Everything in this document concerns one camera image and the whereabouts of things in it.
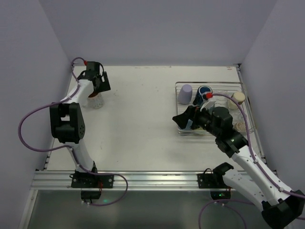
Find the dark blue mug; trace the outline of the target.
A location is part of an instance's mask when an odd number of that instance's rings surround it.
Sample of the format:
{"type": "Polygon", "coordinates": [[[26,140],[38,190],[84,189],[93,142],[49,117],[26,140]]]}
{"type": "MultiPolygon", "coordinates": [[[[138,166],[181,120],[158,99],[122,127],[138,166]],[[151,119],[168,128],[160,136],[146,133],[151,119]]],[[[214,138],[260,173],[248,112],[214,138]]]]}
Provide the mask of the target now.
{"type": "Polygon", "coordinates": [[[206,94],[213,93],[213,90],[209,86],[202,85],[197,89],[193,105],[200,106],[207,101],[206,94]]]}

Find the white floral orange-inside mug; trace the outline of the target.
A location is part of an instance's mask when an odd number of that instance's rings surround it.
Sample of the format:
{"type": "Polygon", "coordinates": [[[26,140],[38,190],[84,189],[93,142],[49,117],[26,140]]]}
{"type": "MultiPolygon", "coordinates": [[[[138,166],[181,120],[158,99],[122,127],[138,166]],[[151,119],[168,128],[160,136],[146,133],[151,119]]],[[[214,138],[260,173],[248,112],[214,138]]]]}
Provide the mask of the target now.
{"type": "Polygon", "coordinates": [[[104,100],[101,93],[96,97],[88,97],[83,107],[90,109],[100,109],[104,105],[104,100]]]}

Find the lilac plastic cup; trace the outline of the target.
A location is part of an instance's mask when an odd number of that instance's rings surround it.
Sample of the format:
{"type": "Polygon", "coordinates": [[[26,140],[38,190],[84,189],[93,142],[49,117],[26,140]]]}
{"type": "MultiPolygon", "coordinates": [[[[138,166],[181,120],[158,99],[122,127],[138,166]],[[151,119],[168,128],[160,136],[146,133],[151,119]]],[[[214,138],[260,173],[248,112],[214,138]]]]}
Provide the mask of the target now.
{"type": "Polygon", "coordinates": [[[189,84],[184,84],[178,94],[180,104],[189,104],[193,95],[193,88],[189,84]]]}

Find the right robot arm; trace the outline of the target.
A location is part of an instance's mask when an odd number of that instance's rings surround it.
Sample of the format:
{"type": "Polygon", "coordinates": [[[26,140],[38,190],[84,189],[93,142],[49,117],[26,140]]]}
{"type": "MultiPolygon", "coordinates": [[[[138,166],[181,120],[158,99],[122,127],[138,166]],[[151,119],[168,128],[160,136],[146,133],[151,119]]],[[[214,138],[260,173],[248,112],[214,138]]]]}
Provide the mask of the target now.
{"type": "Polygon", "coordinates": [[[241,166],[251,180],[243,178],[228,163],[215,167],[213,174],[250,200],[271,228],[283,229],[302,214],[304,193],[293,191],[261,161],[253,152],[250,141],[233,128],[233,118],[227,108],[216,107],[209,112],[205,108],[189,106],[172,120],[181,129],[192,121],[193,126],[215,136],[217,147],[241,166]]]}

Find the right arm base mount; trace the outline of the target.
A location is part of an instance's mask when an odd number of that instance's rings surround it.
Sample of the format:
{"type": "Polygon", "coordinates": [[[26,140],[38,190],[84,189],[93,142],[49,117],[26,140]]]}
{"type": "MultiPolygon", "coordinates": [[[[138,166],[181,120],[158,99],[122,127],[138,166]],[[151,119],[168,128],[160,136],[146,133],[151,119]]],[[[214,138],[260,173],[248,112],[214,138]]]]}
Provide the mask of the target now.
{"type": "Polygon", "coordinates": [[[203,173],[197,174],[197,183],[199,189],[222,188],[224,186],[220,176],[210,168],[205,169],[203,173]]]}

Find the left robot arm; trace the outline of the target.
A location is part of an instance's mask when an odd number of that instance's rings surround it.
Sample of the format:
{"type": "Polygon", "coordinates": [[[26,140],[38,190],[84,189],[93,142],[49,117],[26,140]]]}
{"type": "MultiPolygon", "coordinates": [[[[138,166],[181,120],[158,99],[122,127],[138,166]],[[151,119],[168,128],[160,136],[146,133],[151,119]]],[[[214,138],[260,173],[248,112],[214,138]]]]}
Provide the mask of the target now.
{"type": "Polygon", "coordinates": [[[73,91],[50,106],[51,134],[68,149],[76,172],[94,174],[97,168],[84,142],[86,127],[81,108],[100,109],[104,104],[102,92],[111,86],[100,62],[84,63],[86,69],[76,78],[73,91]]]}

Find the light blue plastic cup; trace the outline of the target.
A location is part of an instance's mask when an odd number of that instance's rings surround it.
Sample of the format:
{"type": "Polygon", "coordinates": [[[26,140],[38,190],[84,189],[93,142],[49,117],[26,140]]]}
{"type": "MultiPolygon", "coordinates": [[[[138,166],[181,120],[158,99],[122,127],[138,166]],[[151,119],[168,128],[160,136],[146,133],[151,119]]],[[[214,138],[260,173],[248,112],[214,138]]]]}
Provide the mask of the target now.
{"type": "Polygon", "coordinates": [[[179,130],[190,131],[190,130],[191,130],[192,124],[193,124],[193,121],[189,119],[188,122],[187,122],[186,127],[185,127],[185,128],[180,128],[180,127],[179,127],[179,130]]]}

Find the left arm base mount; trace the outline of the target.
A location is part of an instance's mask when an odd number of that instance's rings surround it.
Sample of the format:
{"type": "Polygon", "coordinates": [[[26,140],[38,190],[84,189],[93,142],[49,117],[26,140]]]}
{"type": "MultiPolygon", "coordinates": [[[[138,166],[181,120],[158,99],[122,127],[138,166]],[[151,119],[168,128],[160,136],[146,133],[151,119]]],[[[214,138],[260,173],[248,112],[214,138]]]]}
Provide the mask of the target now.
{"type": "Polygon", "coordinates": [[[70,174],[72,188],[112,188],[114,175],[91,175],[75,171],[70,174]]]}

